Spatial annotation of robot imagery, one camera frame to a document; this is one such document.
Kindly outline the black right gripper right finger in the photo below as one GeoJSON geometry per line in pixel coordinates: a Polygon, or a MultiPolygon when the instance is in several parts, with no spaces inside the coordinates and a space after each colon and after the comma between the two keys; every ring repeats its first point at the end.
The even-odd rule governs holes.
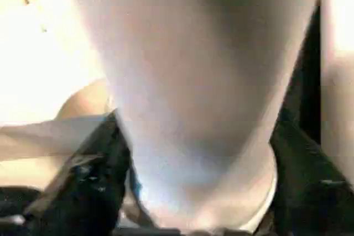
{"type": "Polygon", "coordinates": [[[270,145],[278,173],[272,203],[278,235],[353,235],[349,183],[286,109],[270,145]]]}

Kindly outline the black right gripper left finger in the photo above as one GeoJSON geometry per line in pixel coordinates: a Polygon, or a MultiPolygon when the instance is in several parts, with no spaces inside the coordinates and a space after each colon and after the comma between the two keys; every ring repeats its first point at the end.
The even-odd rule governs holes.
{"type": "Polygon", "coordinates": [[[24,211],[29,235],[111,235],[119,218],[130,151],[110,113],[24,211]]]}

